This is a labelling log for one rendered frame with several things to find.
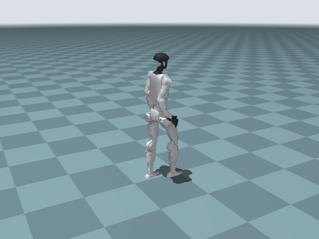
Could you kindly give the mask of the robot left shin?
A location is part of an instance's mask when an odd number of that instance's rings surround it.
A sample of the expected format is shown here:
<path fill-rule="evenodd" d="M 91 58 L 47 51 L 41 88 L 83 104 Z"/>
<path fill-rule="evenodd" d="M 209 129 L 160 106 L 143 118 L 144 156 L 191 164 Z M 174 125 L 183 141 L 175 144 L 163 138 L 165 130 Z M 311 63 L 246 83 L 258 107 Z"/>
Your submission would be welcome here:
<path fill-rule="evenodd" d="M 153 173 L 155 157 L 156 157 L 156 148 L 153 151 L 147 150 L 147 143 L 146 143 L 146 162 L 148 166 L 149 175 L 152 175 Z"/>

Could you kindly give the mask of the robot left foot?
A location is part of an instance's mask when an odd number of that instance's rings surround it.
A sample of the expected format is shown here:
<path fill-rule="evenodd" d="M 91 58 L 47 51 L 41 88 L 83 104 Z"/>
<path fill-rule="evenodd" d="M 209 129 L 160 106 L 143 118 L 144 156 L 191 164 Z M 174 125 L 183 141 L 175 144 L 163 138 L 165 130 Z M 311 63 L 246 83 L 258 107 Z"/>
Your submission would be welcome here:
<path fill-rule="evenodd" d="M 154 172 L 152 173 L 152 175 L 149 175 L 149 173 L 148 173 L 148 174 L 145 175 L 145 178 L 146 178 L 146 179 L 149 179 L 149 178 L 151 178 L 151 177 L 154 177 L 154 176 L 158 175 L 159 173 L 160 173 L 159 171 L 154 171 Z"/>

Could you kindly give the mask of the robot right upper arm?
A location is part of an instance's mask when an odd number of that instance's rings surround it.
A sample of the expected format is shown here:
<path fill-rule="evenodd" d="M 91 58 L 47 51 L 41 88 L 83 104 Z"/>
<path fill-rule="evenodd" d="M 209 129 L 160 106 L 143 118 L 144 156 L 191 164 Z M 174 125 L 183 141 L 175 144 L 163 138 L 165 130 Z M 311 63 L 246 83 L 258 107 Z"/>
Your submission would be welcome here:
<path fill-rule="evenodd" d="M 161 86 L 161 89 L 160 89 L 160 92 L 159 92 L 159 95 L 157 98 L 158 104 L 159 104 L 160 99 L 164 99 L 163 97 L 166 95 L 169 87 L 171 86 L 172 80 L 169 77 L 164 76 L 161 83 L 162 83 L 162 86 Z"/>

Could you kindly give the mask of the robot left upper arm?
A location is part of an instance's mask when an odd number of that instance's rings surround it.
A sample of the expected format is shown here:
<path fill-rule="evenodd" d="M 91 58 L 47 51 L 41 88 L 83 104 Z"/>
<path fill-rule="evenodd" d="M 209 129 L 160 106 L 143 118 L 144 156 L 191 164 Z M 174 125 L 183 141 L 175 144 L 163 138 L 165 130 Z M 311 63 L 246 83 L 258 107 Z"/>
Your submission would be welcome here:
<path fill-rule="evenodd" d="M 148 72 L 148 79 L 147 79 L 147 82 L 146 82 L 146 87 L 145 87 L 145 95 L 147 96 L 150 96 L 150 74 L 151 74 L 152 71 L 149 71 Z"/>

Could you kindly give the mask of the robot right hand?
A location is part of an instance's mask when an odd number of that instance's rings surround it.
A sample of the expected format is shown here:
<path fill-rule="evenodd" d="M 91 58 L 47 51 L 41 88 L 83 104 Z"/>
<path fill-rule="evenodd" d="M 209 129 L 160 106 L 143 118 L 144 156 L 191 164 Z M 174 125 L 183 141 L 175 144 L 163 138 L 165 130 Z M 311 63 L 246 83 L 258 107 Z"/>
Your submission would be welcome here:
<path fill-rule="evenodd" d="M 175 127 L 177 127 L 178 119 L 177 119 L 176 117 L 177 117 L 177 116 L 172 116 L 171 119 L 169 119 L 169 118 L 166 118 L 166 119 L 169 120 L 169 121 L 171 121 L 171 122 L 175 125 Z"/>

